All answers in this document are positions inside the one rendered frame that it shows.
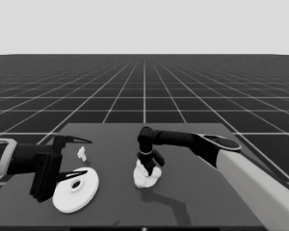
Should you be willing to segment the small white T-shaped piece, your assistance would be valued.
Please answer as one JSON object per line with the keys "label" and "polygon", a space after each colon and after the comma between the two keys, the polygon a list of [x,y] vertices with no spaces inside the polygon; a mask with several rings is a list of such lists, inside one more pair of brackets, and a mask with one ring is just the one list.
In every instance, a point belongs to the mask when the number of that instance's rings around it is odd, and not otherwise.
{"label": "small white T-shaped piece", "polygon": [[87,161],[87,156],[86,156],[86,154],[85,154],[85,147],[84,147],[84,146],[82,146],[82,147],[78,150],[78,152],[77,152],[77,157],[78,157],[79,159],[81,159],[83,162],[86,162],[86,161]]}

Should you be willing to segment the white round carrier with pins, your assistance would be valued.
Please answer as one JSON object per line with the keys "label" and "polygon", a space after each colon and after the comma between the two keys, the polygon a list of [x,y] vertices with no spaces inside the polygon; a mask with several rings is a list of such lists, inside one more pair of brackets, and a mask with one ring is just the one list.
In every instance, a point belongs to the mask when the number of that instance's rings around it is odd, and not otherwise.
{"label": "white round carrier with pins", "polygon": [[[136,176],[142,177],[142,172],[146,173],[144,169],[138,169],[135,167],[134,172],[133,172],[133,177],[135,178]],[[153,177],[151,180],[146,180],[144,188],[150,188],[154,186],[159,178]]]}

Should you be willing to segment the large thick white disc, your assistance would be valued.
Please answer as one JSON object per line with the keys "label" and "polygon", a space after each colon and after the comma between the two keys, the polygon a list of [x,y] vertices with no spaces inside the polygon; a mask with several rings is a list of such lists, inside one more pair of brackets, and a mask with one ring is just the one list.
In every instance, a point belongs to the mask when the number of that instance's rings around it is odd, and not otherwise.
{"label": "large thick white disc", "polygon": [[87,206],[94,198],[99,187],[97,172],[91,167],[79,167],[81,175],[70,177],[60,182],[54,191],[54,207],[62,213],[77,212]]}

